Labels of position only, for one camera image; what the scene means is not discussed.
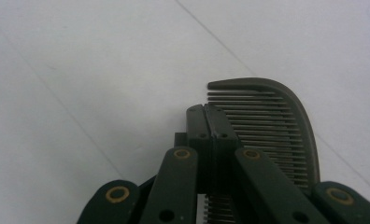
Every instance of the brass screw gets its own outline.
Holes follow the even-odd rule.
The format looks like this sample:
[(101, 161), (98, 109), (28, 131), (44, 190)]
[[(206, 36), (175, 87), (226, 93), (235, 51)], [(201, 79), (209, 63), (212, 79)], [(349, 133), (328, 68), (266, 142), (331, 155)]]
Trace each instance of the brass screw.
[[(123, 192), (123, 195), (120, 196), (120, 197), (114, 197), (112, 196), (112, 193), (115, 192), (115, 191), (118, 191), (118, 190), (122, 190)], [(117, 187), (113, 187), (112, 189), (109, 189), (106, 193), (106, 199), (110, 202), (110, 203), (121, 203), (123, 202), (124, 200), (127, 199), (127, 197), (129, 197), (130, 195), (130, 190), (124, 186), (117, 186)]]
[(177, 159), (188, 159), (191, 156), (191, 152), (187, 149), (178, 149), (174, 152), (174, 156), (177, 157)]
[(328, 188), (325, 192), (330, 196), (331, 199), (338, 203), (342, 203), (344, 205), (352, 205), (354, 204), (354, 199), (342, 189), (337, 188)]
[(252, 160), (258, 160), (259, 158), (261, 158), (261, 155), (259, 154), (259, 152), (252, 150), (252, 149), (244, 150), (243, 155)]

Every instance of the screw hole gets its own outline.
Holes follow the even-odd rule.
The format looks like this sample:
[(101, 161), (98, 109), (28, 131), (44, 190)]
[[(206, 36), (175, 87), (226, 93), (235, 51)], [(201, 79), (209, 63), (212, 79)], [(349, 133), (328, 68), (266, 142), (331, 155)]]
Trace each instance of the screw hole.
[(159, 215), (159, 219), (163, 222), (170, 222), (174, 219), (174, 212), (171, 210), (163, 210)]
[(292, 213), (292, 217), (300, 223), (307, 223), (309, 221), (308, 216), (301, 212)]

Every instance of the white floor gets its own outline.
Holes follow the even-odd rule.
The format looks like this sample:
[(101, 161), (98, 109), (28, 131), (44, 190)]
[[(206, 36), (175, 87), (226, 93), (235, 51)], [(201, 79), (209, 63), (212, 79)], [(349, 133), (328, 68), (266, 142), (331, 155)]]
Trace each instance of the white floor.
[(370, 0), (0, 0), (0, 223), (75, 223), (142, 183), (233, 77), (290, 87), (322, 179), (370, 200)]

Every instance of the white surface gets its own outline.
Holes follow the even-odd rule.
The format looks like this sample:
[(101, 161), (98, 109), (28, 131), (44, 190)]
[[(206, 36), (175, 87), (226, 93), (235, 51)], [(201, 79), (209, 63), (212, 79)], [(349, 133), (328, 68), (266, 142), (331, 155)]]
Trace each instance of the white surface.
[(208, 81), (290, 87), (323, 180), (370, 200), (370, 0), (0, 0), (0, 223), (75, 223), (154, 175)]

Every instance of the line on surface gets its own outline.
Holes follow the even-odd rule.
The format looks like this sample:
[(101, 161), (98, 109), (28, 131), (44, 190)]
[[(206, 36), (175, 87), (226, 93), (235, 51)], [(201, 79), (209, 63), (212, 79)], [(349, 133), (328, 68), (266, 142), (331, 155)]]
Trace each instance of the line on surface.
[(178, 0), (176, 0), (177, 4), (186, 12), (188, 13), (200, 26), (203, 27), (218, 43), (220, 43), (236, 60), (238, 60), (253, 76), (258, 77), (258, 75), (248, 67), (228, 46), (226, 46), (222, 40), (218, 38), (210, 29), (208, 29), (195, 15), (193, 15), (184, 5), (182, 5)]
[(342, 161), (342, 162), (344, 162), (357, 176), (359, 176), (360, 177), (360, 179), (361, 180), (363, 180), (363, 182), (365, 182), (366, 183), (366, 185), (368, 185), (369, 187), (370, 187), (370, 183), (369, 183), (369, 181), (367, 180), (367, 179), (365, 179), (364, 177), (363, 177), (363, 175), (362, 174), (360, 174), (360, 172), (358, 172), (356, 169), (354, 169), (354, 167), (352, 167), (351, 166), (351, 164), (348, 162), (348, 161), (346, 161), (339, 153), (337, 153), (335, 150), (334, 150), (334, 148), (333, 147), (331, 147), (325, 140), (323, 140), (322, 139), (322, 137), (321, 136), (319, 136), (317, 133), (315, 133), (315, 135), (321, 140), (321, 142), (325, 145), (325, 146), (327, 146), (329, 149), (331, 149), (331, 151), (333, 151), (333, 153)]
[(16, 46), (10, 41), (8, 36), (5, 34), (5, 32), (2, 31), (0, 28), (1, 35), (5, 38), (5, 40), (8, 42), (8, 44), (15, 50), (15, 52), (22, 58), (22, 60), (28, 65), (28, 67), (31, 69), (31, 71), (34, 73), (36, 78), (42, 83), (45, 88), (48, 89), (48, 92), (53, 96), (53, 98), (59, 103), (59, 105), (64, 109), (64, 111), (69, 115), (69, 117), (76, 123), (76, 125), (79, 126), (80, 130), (86, 135), (86, 137), (92, 142), (92, 144), (97, 148), (98, 151), (103, 155), (103, 157), (107, 160), (107, 162), (112, 166), (112, 168), (117, 172), (117, 174), (123, 178), (126, 179), (125, 176), (119, 171), (119, 169), (114, 165), (112, 160), (109, 159), (109, 156), (104, 152), (102, 148), (98, 146), (98, 144), (93, 140), (92, 136), (87, 133), (87, 131), (83, 128), (83, 126), (80, 124), (80, 122), (75, 118), (75, 116), (69, 111), (69, 109), (65, 106), (62, 100), (57, 96), (57, 94), (51, 89), (51, 87), (46, 83), (46, 81), (37, 73), (37, 71), (34, 69), (34, 67), (28, 62), (27, 59), (20, 53), (20, 51), (16, 48)]

